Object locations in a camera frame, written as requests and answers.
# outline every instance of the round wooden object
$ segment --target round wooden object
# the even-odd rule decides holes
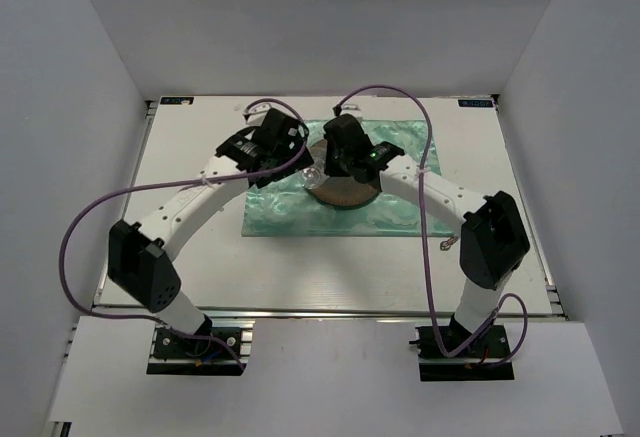
[[[327,141],[321,140],[310,149],[327,150]],[[344,209],[361,207],[368,204],[380,193],[368,184],[360,184],[353,177],[329,177],[315,189],[307,189],[320,202]]]

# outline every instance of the white wall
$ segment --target white wall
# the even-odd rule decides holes
[[[586,323],[630,436],[640,435],[639,69],[640,0],[553,0],[502,96],[562,303]]]
[[[499,92],[550,0],[92,0],[146,98]]]
[[[144,103],[89,0],[0,3],[0,433],[24,437],[40,433],[77,318],[58,244],[85,203],[130,177]],[[73,241],[85,304],[117,208]]]

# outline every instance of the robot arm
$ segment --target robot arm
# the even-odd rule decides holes
[[[191,236],[223,206],[255,185],[280,180],[313,160],[305,149],[285,170],[251,177],[290,161],[305,144],[302,124],[276,109],[252,114],[250,127],[216,149],[198,177],[212,179],[246,171],[247,178],[187,187],[134,224],[121,220],[109,232],[107,274],[118,286],[170,327],[186,334],[208,335],[210,319],[180,290],[173,261]]]
[[[419,205],[419,172],[412,158],[396,157],[380,173],[381,189]],[[424,198],[429,213],[445,222],[455,235],[462,236],[460,266],[468,278],[453,319],[470,335],[497,307],[511,273],[529,250],[524,227],[515,202],[504,192],[485,198],[427,171]]]
[[[419,205],[416,162],[389,142],[373,145],[360,124],[342,114],[325,125],[327,176],[350,175],[382,192]],[[452,343],[464,341],[492,315],[505,284],[530,249],[513,198],[483,196],[427,171],[424,199],[429,213],[460,236],[460,267],[467,280],[452,317]]]

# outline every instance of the wire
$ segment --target wire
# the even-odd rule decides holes
[[[212,354],[207,355],[203,359],[197,360],[196,361],[196,367],[200,367],[202,364],[206,364],[210,360],[216,358],[218,355],[220,355],[220,351],[216,350],[215,352],[213,352]]]
[[[475,369],[477,367],[480,367],[482,364],[485,363],[485,361],[487,360],[487,358],[489,358],[489,346],[485,346],[484,348],[484,354],[482,355],[482,359],[480,359],[480,362],[478,362],[477,364],[466,364],[464,366],[465,369]]]
[[[273,103],[273,104],[277,104],[284,107],[289,112],[291,112],[302,123],[303,128],[306,129],[306,125],[304,124],[304,121],[300,116],[300,114],[293,107],[291,107],[286,102],[283,102],[282,100],[265,97],[262,99],[258,99],[253,103],[249,104],[247,108],[254,107],[262,103]],[[249,179],[249,178],[253,179],[253,178],[264,177],[277,172],[281,172],[286,168],[288,168],[289,166],[293,165],[293,163],[303,155],[305,149],[306,149],[306,142],[305,144],[300,146],[300,150],[293,158],[291,158],[288,162],[285,162],[284,164],[273,169],[261,170],[258,172],[251,172],[251,173],[240,172],[238,174],[233,174],[233,175],[217,176],[217,177],[212,177],[210,179],[207,179],[207,181],[210,184],[215,184],[219,182],[229,182],[229,181],[238,180],[238,179]],[[205,185],[205,184],[201,179],[193,179],[193,180],[178,180],[175,182],[160,182],[157,184],[132,186],[132,187],[127,187],[120,190],[114,190],[113,192],[109,192],[108,194],[105,194],[102,197],[94,200],[89,205],[87,205],[84,209],[82,209],[80,213],[76,215],[76,217],[71,221],[71,224],[69,224],[69,227],[64,233],[64,236],[60,243],[60,250],[58,252],[58,275],[60,277],[60,285],[62,286],[62,291],[64,292],[64,295],[69,301],[69,303],[76,310],[90,317],[98,317],[101,319],[109,319],[109,320],[149,320],[156,324],[167,325],[161,319],[152,315],[105,314],[102,312],[95,312],[92,309],[87,308],[84,305],[82,305],[80,302],[78,302],[78,300],[75,298],[75,296],[71,292],[71,289],[69,288],[69,282],[68,282],[67,273],[66,273],[66,257],[67,257],[67,250],[69,247],[69,241],[71,239],[71,235],[73,234],[75,229],[78,227],[78,224],[82,221],[82,219],[84,219],[89,212],[91,212],[93,209],[98,207],[100,204],[103,204],[111,199],[114,199],[116,197],[120,197],[123,195],[127,195],[127,194],[133,194],[136,192],[143,192],[147,190],[168,189],[173,187],[197,187],[202,185]],[[224,340],[214,337],[212,335],[191,335],[176,329],[171,329],[171,331],[177,336],[182,337],[184,339],[208,340],[221,345],[229,353],[229,355],[231,355],[231,357],[233,357],[233,359],[238,363],[240,368],[244,369],[244,364],[242,363],[240,358],[236,355],[233,349],[229,347],[229,345],[227,345],[227,343]]]
[[[361,92],[364,92],[365,90],[371,90],[371,89],[386,89],[386,90],[392,90],[394,92],[398,92],[399,94],[404,95],[405,97],[411,99],[420,109],[420,112],[422,112],[422,115],[424,116],[424,119],[426,121],[427,124],[427,142],[426,145],[424,147],[424,152],[422,153],[422,157],[420,159],[420,165],[419,165],[419,169],[421,170],[421,172],[418,173],[418,200],[419,200],[419,207],[420,207],[420,230],[421,230],[421,238],[422,238],[422,260],[423,260],[423,264],[424,264],[424,277],[425,277],[425,284],[427,287],[427,302],[429,304],[429,317],[431,318],[431,326],[433,327],[433,335],[435,336],[436,339],[436,343],[438,345],[438,349],[440,350],[440,352],[442,353],[442,355],[444,355],[445,357],[455,357],[458,354],[460,354],[461,352],[463,352],[467,347],[469,347],[469,345],[471,345],[473,343],[473,341],[478,338],[495,320],[495,318],[498,315],[498,312],[500,310],[500,308],[502,307],[502,304],[504,303],[504,301],[508,298],[508,297],[513,297],[516,300],[518,300],[518,302],[520,303],[521,307],[522,307],[522,312],[523,312],[523,328],[522,328],[522,336],[520,338],[520,341],[518,342],[518,345],[516,346],[516,348],[514,349],[513,352],[511,352],[505,359],[502,359],[501,361],[495,363],[495,364],[491,364],[492,366],[497,366],[497,365],[501,365],[505,362],[507,362],[510,358],[512,358],[516,352],[518,350],[520,350],[520,347],[522,346],[522,343],[524,342],[524,338],[526,336],[526,332],[527,332],[527,325],[528,325],[528,314],[527,314],[527,309],[526,306],[524,304],[524,301],[517,296],[516,294],[504,294],[502,296],[502,298],[500,299],[498,306],[496,307],[496,309],[491,313],[491,315],[489,317],[487,317],[487,319],[482,323],[482,325],[480,325],[480,327],[478,327],[478,329],[473,332],[464,342],[462,342],[458,347],[456,347],[454,350],[449,351],[446,349],[445,345],[444,345],[444,340],[442,339],[442,333],[440,332],[440,327],[438,327],[438,319],[436,317],[436,310],[435,310],[435,299],[433,297],[433,285],[431,282],[431,266],[429,263],[429,244],[428,244],[428,240],[427,240],[427,210],[426,210],[426,205],[425,205],[425,200],[424,200],[424,168],[425,165],[427,163],[427,157],[429,156],[429,148],[431,147],[431,143],[433,141],[433,125],[431,123],[431,118],[429,117],[429,113],[427,112],[427,109],[424,107],[424,105],[422,105],[422,102],[420,102],[418,99],[416,99],[413,95],[409,94],[408,92],[399,89],[398,87],[393,87],[391,85],[367,85],[365,87],[360,87],[359,89],[354,90],[353,92],[351,92],[350,94],[348,94],[347,96],[343,97],[342,100],[334,107],[334,112],[337,110],[339,112],[339,109],[345,104],[345,102],[347,102],[350,98],[352,98],[354,95],[357,95]]]

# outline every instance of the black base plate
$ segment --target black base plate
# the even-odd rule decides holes
[[[439,329],[443,335],[445,346],[453,349],[455,345],[452,342],[447,342],[446,338],[449,328],[441,326]],[[477,363],[455,362],[444,357],[436,344],[433,328],[418,327],[417,330],[419,338],[415,343],[420,350],[419,357],[429,360],[429,362],[421,361],[419,364],[421,382],[515,379],[511,362],[498,367],[480,364],[485,358],[495,361],[494,359],[502,359],[509,355],[509,341],[502,325],[492,326],[483,337],[477,339],[468,350],[458,356],[458,358],[467,360],[477,359]]]
[[[171,333],[168,329],[156,329],[156,338],[153,345],[152,357],[164,362],[153,362],[147,364],[147,374],[164,375],[242,375],[242,369],[229,353],[215,343],[203,342],[200,348],[193,349],[185,345],[185,342]],[[236,343],[231,346],[233,351],[240,355],[242,346],[242,329],[240,327],[214,327],[212,334],[225,342],[229,337],[233,337]],[[209,362],[196,365],[196,361],[208,355],[220,351]]]

